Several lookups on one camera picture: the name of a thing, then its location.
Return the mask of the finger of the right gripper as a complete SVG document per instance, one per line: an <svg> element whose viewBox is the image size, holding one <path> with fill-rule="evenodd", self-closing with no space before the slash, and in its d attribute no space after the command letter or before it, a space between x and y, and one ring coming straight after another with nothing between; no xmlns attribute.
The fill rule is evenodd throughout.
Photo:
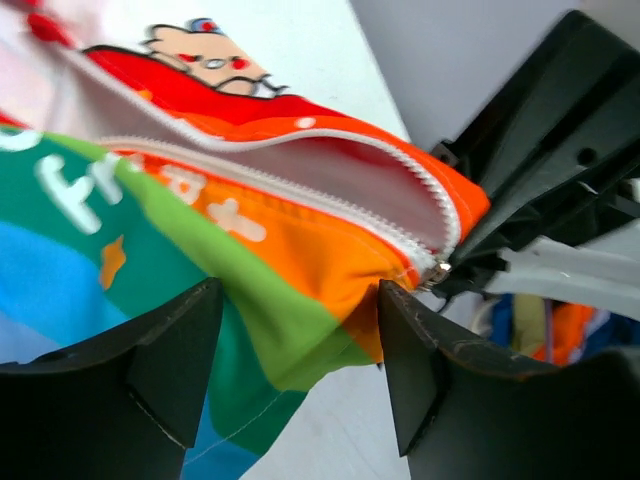
<svg viewBox="0 0 640 480"><path fill-rule="evenodd" d="M639 50L570 10L435 157L494 200L535 195L639 151Z"/></svg>
<svg viewBox="0 0 640 480"><path fill-rule="evenodd" d="M638 178L637 169L618 174L583 172L528 203L481 237L439 284L439 293L485 291L490 280L508 270L507 262L498 257L504 248L521 252L541 236L570 247L582 246L637 220L639 207L631 182Z"/></svg>

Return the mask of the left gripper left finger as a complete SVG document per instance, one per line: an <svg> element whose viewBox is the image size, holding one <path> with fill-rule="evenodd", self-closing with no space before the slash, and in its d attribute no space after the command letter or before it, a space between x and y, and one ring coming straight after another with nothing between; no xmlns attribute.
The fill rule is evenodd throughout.
<svg viewBox="0 0 640 480"><path fill-rule="evenodd" d="M193 447L222 319L208 278L27 364L1 367L5 479L176 479Z"/></svg>

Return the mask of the white red cartoon jacket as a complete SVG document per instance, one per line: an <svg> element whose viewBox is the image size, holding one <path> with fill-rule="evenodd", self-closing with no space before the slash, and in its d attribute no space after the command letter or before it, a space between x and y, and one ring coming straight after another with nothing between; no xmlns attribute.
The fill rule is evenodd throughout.
<svg viewBox="0 0 640 480"><path fill-rule="evenodd" d="M322 378L380 362L379 284L442 281L488 208L420 148L299 95L196 1L1 5L1 367L218 280L176 479L242 477Z"/></svg>

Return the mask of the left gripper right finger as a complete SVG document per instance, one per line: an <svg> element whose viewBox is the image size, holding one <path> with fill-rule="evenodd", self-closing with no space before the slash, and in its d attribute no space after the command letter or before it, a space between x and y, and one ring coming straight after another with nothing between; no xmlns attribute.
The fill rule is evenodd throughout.
<svg viewBox="0 0 640 480"><path fill-rule="evenodd" d="M391 281L378 318L399 452L415 479L635 479L639 352L556 367L495 345Z"/></svg>

